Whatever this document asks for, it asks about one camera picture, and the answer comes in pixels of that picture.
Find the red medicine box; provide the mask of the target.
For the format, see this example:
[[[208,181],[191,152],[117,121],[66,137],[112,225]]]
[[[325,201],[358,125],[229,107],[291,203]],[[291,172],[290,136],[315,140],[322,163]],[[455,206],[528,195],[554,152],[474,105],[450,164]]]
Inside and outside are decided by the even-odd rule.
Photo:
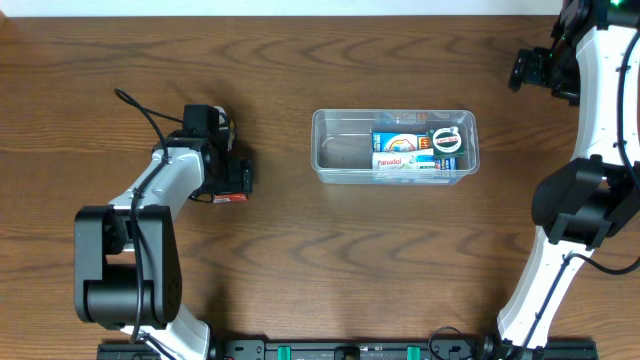
[[[247,200],[248,200],[248,195],[244,193],[215,194],[213,196],[213,202],[215,204],[245,202]]]

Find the dark bottle white cap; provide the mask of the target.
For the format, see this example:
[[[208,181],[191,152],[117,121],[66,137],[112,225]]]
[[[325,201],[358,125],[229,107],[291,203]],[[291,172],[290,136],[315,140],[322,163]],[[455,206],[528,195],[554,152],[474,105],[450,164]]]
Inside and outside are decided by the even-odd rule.
[[[220,148],[231,151],[237,135],[235,124],[222,107],[215,106],[215,109],[218,111],[216,143]]]

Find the clear plastic container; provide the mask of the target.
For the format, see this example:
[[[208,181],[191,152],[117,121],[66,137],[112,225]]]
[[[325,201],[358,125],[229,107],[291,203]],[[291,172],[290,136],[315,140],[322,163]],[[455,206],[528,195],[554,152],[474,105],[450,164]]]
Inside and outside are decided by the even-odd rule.
[[[374,132],[425,133],[457,126],[466,153],[451,158],[455,169],[373,170]],[[313,115],[312,165],[330,184],[453,185],[480,168],[474,115],[467,110],[323,109]]]

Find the dark green round-label packet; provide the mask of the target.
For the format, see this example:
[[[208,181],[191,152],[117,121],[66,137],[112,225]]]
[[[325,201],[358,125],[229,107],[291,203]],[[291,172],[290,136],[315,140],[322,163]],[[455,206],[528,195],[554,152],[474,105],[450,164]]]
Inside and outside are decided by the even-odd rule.
[[[457,126],[433,128],[427,132],[427,136],[436,158],[459,158],[466,152]]]

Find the white Panadol box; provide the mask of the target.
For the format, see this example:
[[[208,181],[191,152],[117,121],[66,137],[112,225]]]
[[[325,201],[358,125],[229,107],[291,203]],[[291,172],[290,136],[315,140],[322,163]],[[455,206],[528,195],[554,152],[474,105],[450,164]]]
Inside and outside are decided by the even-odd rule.
[[[432,149],[409,152],[374,152],[372,169],[380,171],[425,170],[435,167]]]

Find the blue Kool Fever box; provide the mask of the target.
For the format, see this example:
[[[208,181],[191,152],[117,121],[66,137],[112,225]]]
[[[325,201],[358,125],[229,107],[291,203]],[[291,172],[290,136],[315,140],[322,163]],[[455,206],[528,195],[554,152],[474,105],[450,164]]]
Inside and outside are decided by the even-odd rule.
[[[415,150],[432,149],[430,140],[425,133],[392,133],[374,132],[372,134],[372,151],[374,152],[409,152]],[[451,158],[436,158],[433,169],[455,169],[450,165]]]

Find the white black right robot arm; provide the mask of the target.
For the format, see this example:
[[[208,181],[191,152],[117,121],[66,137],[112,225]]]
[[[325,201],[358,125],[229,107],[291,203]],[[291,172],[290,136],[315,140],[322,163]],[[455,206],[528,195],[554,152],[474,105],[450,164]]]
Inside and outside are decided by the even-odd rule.
[[[516,290],[497,318],[494,359],[546,359],[549,327],[579,269],[613,276],[593,260],[603,242],[639,212],[639,4],[563,3],[553,43],[518,52],[509,87],[547,88],[579,109],[570,161],[537,186],[535,241]]]

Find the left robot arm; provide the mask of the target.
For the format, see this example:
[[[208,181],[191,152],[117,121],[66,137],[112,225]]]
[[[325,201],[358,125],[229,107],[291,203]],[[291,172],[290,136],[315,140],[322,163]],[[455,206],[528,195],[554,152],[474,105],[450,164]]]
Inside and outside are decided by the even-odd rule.
[[[250,160],[233,153],[225,111],[187,105],[151,162],[121,195],[81,208],[74,221],[74,304],[79,319],[130,337],[97,348],[100,359],[221,359],[211,327],[182,302],[174,231],[187,201],[230,203],[252,191]]]

